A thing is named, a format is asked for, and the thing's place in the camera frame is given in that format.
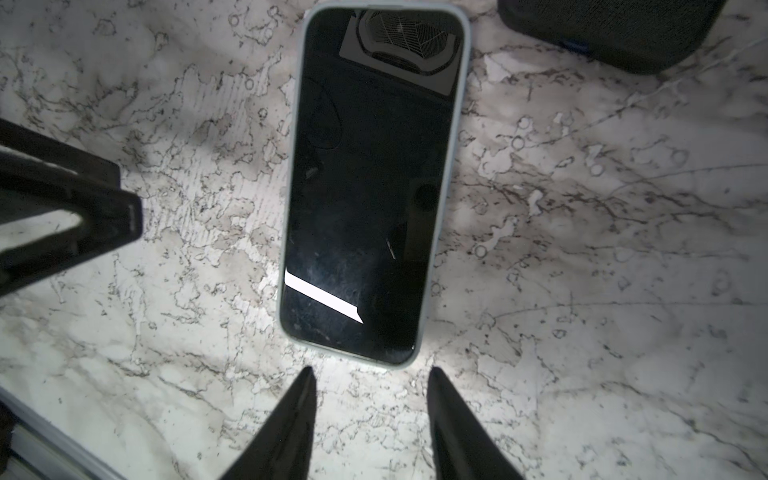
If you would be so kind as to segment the aluminium front rail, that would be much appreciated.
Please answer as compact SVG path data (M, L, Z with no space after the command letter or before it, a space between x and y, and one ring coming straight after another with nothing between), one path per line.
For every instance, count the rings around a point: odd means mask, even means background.
M120 479L122 476L3 389L1 477Z

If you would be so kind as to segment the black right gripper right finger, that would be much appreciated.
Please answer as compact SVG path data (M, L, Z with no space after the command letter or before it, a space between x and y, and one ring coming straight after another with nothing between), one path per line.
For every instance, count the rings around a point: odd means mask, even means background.
M437 479L524 479L439 367L429 374L427 405Z

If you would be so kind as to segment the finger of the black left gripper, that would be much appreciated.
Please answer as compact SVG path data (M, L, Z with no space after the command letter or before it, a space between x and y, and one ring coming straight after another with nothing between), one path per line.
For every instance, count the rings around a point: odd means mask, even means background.
M140 198L119 167L7 120L1 123L1 293L140 238Z

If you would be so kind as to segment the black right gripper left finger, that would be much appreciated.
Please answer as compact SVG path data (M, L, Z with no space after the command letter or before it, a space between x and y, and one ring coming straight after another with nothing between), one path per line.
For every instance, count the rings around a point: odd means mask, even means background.
M309 475L317 410L313 369L303 368L224 479L296 479Z

